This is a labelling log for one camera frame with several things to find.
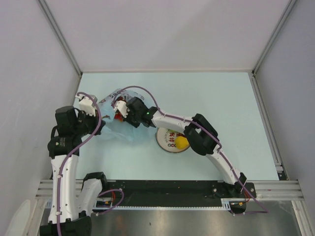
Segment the red fake cherry bunch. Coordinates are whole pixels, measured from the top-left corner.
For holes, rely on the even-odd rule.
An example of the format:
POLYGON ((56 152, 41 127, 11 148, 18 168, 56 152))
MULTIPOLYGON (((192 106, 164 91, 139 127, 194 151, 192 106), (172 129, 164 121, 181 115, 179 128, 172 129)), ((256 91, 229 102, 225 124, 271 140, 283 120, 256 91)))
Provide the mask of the red fake cherry bunch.
MULTIPOLYGON (((122 101, 126 102, 122 97, 119 97, 117 101, 119 101, 119 100, 122 100, 122 101)), ((124 120, 123 116, 119 112, 115 112, 114 119, 117 119, 117 120, 120 120, 120 121, 124 120)))

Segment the light blue printed plastic bag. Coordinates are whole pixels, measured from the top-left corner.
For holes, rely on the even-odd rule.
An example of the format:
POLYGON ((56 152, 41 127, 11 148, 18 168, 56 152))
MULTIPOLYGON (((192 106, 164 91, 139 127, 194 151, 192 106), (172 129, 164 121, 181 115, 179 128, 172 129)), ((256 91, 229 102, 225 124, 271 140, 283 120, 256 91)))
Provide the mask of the light blue printed plastic bag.
POLYGON ((147 128, 142 124, 138 128, 135 128, 125 121, 114 119, 115 112, 111 106, 114 98, 118 100, 119 97, 122 97, 128 102, 133 97, 138 97, 147 107, 151 107, 154 106, 152 99, 130 89, 126 89, 118 94, 119 90, 119 88, 116 89, 98 103, 102 120, 105 121, 105 126, 102 128, 100 135, 101 138, 104 140, 118 139, 131 144, 140 144, 152 139, 157 131, 156 128, 147 128))

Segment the round printed white plate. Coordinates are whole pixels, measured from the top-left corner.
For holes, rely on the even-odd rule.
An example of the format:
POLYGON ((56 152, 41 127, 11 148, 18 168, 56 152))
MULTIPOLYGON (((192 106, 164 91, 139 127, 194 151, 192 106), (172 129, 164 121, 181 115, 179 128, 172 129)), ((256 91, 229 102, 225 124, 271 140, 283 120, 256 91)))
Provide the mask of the round printed white plate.
POLYGON ((179 150, 175 147, 175 139, 179 136, 185 137, 184 134, 166 128, 158 128, 156 132, 156 142, 160 148, 169 153, 181 153, 186 151, 179 150))

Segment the yellow fake fruit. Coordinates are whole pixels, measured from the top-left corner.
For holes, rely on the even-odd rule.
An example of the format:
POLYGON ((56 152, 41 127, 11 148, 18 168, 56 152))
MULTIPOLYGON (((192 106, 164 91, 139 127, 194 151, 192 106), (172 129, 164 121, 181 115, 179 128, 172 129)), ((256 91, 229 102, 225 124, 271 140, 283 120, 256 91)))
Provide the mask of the yellow fake fruit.
POLYGON ((184 150, 190 147, 186 137, 179 136, 175 139, 175 147, 179 150, 184 150))

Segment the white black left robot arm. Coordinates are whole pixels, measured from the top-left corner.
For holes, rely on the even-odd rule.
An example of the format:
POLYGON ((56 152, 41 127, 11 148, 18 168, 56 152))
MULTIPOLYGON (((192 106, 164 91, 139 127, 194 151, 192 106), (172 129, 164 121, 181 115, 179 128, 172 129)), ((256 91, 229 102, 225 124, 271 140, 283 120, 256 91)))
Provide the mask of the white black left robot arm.
POLYGON ((48 143, 52 165, 52 205, 47 225, 39 229, 42 236, 89 236, 91 215, 98 196, 108 193, 103 172, 86 174, 81 192, 76 195, 76 173, 80 147, 99 135, 105 122, 98 109, 92 114, 73 106, 55 111, 57 125, 48 143))

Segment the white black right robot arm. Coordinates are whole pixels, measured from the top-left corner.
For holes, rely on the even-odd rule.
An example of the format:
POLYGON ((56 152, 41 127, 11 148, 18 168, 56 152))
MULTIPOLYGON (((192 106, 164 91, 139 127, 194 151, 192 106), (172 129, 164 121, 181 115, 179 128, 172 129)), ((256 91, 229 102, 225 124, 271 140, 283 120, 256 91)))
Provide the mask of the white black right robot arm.
POLYGON ((196 114, 191 118, 172 115, 158 106, 148 108, 138 97, 128 102, 117 102, 115 109, 121 113, 124 121, 136 128, 142 124, 145 127, 165 128, 183 134, 191 149, 206 156, 221 172, 230 196, 239 197, 244 193, 247 178, 225 156, 217 131, 203 115, 196 114))

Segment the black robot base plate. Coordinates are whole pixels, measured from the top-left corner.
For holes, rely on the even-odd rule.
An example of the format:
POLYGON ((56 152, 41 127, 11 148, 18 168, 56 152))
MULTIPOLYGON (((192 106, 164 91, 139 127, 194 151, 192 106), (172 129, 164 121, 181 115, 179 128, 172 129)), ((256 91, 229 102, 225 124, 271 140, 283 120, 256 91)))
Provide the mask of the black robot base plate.
POLYGON ((255 186, 245 183, 249 193, 240 185, 215 180, 115 180, 108 182, 102 194, 105 203, 98 207, 118 205, 128 208, 206 208, 221 207, 224 199, 232 203, 237 213, 246 209, 246 202, 256 197, 255 186))

